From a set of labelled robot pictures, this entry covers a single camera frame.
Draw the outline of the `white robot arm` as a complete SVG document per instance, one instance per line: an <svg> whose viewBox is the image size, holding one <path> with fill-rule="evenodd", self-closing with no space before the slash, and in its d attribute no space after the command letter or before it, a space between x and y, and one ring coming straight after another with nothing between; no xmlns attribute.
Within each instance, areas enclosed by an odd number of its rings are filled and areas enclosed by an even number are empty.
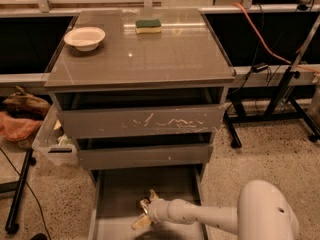
<svg viewBox="0 0 320 240"><path fill-rule="evenodd" d="M131 225L133 230L162 222L195 222L234 234L238 240L297 240L298 219L282 192L266 181L247 183L236 207L198 206L182 199L160 198L151 189L150 197L139 203L143 213Z"/></svg>

